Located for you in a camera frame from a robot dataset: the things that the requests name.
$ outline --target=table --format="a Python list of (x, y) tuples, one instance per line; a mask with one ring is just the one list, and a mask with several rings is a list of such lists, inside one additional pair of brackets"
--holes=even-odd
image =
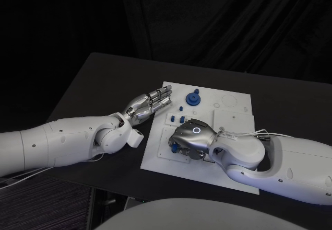
[[(332, 85), (205, 69), (93, 53), (57, 105), (49, 121), (122, 112), (130, 100), (163, 81), (251, 94), (256, 129), (269, 129), (332, 145)], [(152, 119), (136, 128), (139, 148), (124, 146), (97, 162), (54, 168), (47, 175), (145, 200), (200, 198), (269, 213), (309, 229), (332, 228), (332, 208), (269, 192), (260, 195), (140, 169)]]

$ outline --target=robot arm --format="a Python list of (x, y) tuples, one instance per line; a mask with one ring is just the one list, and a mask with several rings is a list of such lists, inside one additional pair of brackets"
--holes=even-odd
[(100, 153), (116, 153), (126, 143), (136, 148), (143, 135), (133, 126), (171, 104), (171, 88), (136, 97), (123, 113), (65, 118), (29, 130), (0, 133), (0, 176), (75, 164)]
[[(195, 160), (208, 154), (237, 182), (299, 201), (332, 205), (331, 146), (279, 136), (272, 136), (264, 144), (254, 136), (233, 138), (195, 119), (176, 128), (169, 146)], [(270, 169), (259, 172), (266, 150)]]

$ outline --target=dark background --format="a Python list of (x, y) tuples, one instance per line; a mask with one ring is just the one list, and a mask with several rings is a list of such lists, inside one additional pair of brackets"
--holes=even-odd
[(5, 0), (0, 35), (0, 132), (45, 123), (93, 52), (332, 83), (331, 1)]

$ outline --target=black tabletop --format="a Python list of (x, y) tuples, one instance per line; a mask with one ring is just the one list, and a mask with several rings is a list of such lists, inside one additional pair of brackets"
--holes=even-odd
[[(257, 130), (266, 128), (332, 146), (332, 85), (98, 53), (90, 55), (49, 121), (122, 112), (130, 100), (161, 88), (163, 81), (249, 93)], [(145, 135), (139, 148), (126, 145), (100, 161), (54, 168), (45, 174), (145, 200), (210, 199), (253, 208), (309, 229), (332, 229), (332, 207), (142, 170), (150, 127), (152, 119), (136, 127)]]

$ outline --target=gray carpet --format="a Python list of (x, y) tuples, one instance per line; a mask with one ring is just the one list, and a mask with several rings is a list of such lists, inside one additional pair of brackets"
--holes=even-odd
[(0, 190), (2, 230), (84, 230), (91, 188), (38, 175)]

